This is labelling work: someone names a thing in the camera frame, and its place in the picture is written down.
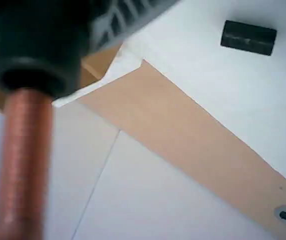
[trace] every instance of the wooden board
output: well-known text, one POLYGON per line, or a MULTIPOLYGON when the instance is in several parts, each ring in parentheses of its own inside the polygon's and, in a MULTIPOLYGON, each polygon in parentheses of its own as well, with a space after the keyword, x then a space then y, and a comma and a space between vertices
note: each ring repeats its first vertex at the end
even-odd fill
POLYGON ((286 240, 286 179, 151 65, 79 101, 286 240))

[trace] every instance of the white floor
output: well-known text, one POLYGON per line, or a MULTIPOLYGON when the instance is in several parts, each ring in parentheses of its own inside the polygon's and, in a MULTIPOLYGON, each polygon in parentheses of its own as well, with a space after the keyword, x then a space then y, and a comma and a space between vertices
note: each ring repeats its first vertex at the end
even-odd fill
POLYGON ((47 240, 274 239, 84 106, 55 116, 47 240))

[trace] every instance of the black cylinder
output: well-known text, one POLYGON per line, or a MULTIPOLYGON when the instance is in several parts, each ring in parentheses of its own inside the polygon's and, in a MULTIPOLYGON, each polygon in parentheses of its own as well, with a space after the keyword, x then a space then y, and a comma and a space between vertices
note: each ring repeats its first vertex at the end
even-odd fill
POLYGON ((88 31, 84 17, 86 6, 76 2, 0 0, 2 89, 30 87, 54 99, 77 89, 81 57, 88 48, 88 31), (21 77, 7 77, 20 72, 37 76, 31 74, 26 81, 16 81, 21 77))

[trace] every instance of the copper tube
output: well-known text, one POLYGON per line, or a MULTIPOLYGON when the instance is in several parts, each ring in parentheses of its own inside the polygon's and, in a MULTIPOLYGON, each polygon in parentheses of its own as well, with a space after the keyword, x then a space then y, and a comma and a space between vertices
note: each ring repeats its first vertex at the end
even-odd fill
POLYGON ((0 240, 43 239, 52 129, 52 99, 31 88, 5 106, 0 172, 0 240))

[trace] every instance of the black rubber block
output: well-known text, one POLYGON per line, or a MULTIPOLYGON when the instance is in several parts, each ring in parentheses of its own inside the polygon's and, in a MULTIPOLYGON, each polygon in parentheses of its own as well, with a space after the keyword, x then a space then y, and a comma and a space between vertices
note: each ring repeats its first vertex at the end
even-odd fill
POLYGON ((221 46, 270 56, 276 33, 274 29, 227 20, 221 46))

